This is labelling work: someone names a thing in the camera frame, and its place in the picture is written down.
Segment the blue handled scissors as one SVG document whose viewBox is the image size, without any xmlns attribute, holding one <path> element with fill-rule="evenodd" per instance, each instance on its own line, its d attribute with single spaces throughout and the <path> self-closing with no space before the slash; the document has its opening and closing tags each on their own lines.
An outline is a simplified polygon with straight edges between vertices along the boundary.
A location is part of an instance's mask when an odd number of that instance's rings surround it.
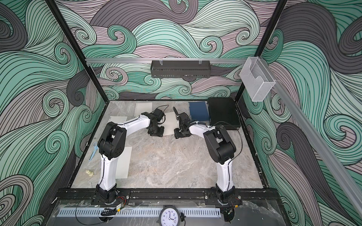
<svg viewBox="0 0 362 226">
<path fill-rule="evenodd" d="M 96 141 L 96 142 L 93 143 L 93 151 L 92 151 L 92 154 L 89 157 L 89 161 L 91 161 L 93 159 L 93 157 L 96 154 L 98 148 L 99 148 L 98 147 L 98 142 Z"/>
</svg>

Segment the black hard case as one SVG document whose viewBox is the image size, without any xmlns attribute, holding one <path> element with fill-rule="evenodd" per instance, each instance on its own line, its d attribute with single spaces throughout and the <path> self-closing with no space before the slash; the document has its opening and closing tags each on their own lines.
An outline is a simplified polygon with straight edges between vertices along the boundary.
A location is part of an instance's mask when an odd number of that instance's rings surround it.
<svg viewBox="0 0 362 226">
<path fill-rule="evenodd" d="M 232 98 L 208 98 L 207 104 L 211 126 L 223 125 L 227 130 L 240 128 L 236 104 Z"/>
</svg>

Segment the round analog clock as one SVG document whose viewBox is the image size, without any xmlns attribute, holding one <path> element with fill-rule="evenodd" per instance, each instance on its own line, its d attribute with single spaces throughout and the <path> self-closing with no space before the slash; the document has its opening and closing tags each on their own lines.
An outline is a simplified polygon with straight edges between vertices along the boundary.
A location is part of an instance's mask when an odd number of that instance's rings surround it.
<svg viewBox="0 0 362 226">
<path fill-rule="evenodd" d="M 159 214 L 157 223 L 160 226 L 179 226 L 181 223 L 180 212 L 174 206 L 165 206 Z"/>
</svg>

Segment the blue cover notebook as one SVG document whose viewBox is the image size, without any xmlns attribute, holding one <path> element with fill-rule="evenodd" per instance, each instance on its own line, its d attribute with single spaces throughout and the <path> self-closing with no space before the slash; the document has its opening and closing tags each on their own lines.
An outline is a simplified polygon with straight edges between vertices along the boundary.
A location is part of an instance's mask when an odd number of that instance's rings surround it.
<svg viewBox="0 0 362 226">
<path fill-rule="evenodd" d="M 209 113 L 205 101 L 189 102 L 190 118 L 196 121 L 209 121 Z"/>
</svg>

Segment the small yellow-green object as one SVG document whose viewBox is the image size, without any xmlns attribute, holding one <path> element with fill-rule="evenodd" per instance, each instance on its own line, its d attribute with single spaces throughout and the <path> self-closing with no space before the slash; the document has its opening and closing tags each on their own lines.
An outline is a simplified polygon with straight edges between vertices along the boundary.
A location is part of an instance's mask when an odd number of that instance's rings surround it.
<svg viewBox="0 0 362 226">
<path fill-rule="evenodd" d="M 94 175 L 93 171 L 90 170 L 86 170 L 85 173 L 89 176 L 92 177 Z"/>
</svg>

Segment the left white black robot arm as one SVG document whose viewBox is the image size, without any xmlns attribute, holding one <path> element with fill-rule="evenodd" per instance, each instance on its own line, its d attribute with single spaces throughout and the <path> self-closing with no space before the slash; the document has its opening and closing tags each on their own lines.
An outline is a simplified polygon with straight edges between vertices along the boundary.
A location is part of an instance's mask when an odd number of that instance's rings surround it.
<svg viewBox="0 0 362 226">
<path fill-rule="evenodd" d="M 162 137 L 164 127 L 161 126 L 161 121 L 165 118 L 162 112 L 144 112 L 122 123 L 107 123 L 98 142 L 101 172 L 96 185 L 96 192 L 105 204 L 113 204 L 117 199 L 116 169 L 118 159 L 125 149 L 127 136 L 147 129 L 150 136 Z"/>
</svg>

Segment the clear acrylic wall holder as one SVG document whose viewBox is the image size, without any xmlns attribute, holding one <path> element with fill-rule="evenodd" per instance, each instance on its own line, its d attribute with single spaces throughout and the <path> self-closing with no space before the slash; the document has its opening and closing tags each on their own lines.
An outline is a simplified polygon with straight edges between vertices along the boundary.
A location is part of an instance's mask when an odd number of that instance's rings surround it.
<svg viewBox="0 0 362 226">
<path fill-rule="evenodd" d="M 239 75 L 252 102 L 263 102 L 275 85 L 267 62 L 257 56 L 248 57 Z"/>
</svg>

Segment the torn lined notebook page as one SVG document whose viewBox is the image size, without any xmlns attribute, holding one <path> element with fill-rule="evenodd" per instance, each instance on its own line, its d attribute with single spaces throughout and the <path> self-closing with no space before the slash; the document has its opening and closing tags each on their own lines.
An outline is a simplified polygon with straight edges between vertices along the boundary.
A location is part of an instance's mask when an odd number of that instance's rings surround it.
<svg viewBox="0 0 362 226">
<path fill-rule="evenodd" d="M 108 122 L 113 122 L 116 124 L 123 124 L 127 121 L 127 116 L 110 116 Z"/>
</svg>

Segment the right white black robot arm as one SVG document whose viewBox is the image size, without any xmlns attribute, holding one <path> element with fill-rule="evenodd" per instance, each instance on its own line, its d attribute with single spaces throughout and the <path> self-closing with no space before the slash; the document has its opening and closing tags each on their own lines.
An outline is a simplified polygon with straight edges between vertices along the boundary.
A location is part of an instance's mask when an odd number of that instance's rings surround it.
<svg viewBox="0 0 362 226">
<path fill-rule="evenodd" d="M 232 162 L 236 146 L 224 126 L 207 126 L 203 122 L 183 122 L 174 129 L 176 139 L 199 136 L 205 140 L 209 155 L 216 163 L 217 182 L 216 196 L 218 201 L 226 205 L 235 194 L 232 179 Z"/>
</svg>

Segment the black wall-mounted tray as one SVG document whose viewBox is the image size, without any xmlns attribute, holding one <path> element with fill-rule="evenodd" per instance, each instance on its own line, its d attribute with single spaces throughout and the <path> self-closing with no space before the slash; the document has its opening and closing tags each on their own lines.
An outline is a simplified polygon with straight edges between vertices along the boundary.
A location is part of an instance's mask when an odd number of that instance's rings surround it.
<svg viewBox="0 0 362 226">
<path fill-rule="evenodd" d="M 209 61 L 154 60 L 151 63 L 153 78 L 208 78 L 211 76 Z"/>
</svg>

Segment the right side aluminium rail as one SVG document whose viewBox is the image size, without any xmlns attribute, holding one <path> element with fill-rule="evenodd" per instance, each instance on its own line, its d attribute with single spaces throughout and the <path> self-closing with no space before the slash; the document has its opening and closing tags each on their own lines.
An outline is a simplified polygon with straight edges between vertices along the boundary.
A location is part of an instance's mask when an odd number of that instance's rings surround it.
<svg viewBox="0 0 362 226">
<path fill-rule="evenodd" d="M 298 91 L 298 85 L 286 69 L 281 69 L 283 76 L 274 73 L 274 66 L 268 64 L 264 59 L 259 58 L 262 66 L 267 70 L 270 77 L 275 81 L 274 89 L 280 95 L 286 108 L 295 118 L 300 129 L 306 135 L 309 143 L 321 157 L 322 161 L 328 167 L 332 176 L 341 187 L 350 203 L 359 214 L 362 215 L 362 190 L 347 172 L 339 159 L 334 155 L 327 142 L 323 139 L 320 132 L 313 126 L 307 115 L 303 112 L 302 95 Z"/>
</svg>

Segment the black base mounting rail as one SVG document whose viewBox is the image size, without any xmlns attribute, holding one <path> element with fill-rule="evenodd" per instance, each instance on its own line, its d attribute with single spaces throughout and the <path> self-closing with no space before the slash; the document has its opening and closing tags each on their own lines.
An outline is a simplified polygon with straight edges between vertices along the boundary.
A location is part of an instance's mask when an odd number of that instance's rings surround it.
<svg viewBox="0 0 362 226">
<path fill-rule="evenodd" d="M 117 188 L 111 196 L 112 201 L 126 201 L 129 205 L 141 202 L 191 201 L 205 205 L 239 205 L 243 200 L 276 200 L 279 193 L 272 188 L 239 189 L 234 188 L 223 195 L 212 188 Z"/>
</svg>

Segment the aluminium wall rail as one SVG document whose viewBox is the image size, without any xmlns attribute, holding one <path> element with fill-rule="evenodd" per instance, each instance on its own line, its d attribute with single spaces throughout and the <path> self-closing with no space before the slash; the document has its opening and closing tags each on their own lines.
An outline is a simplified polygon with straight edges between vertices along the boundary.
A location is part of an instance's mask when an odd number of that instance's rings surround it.
<svg viewBox="0 0 362 226">
<path fill-rule="evenodd" d="M 210 64 L 244 64 L 246 58 L 101 58 L 101 57 L 92 57 L 85 59 L 87 64 L 150 64 L 152 61 L 159 61 L 163 63 L 164 61 L 209 61 Z"/>
</svg>

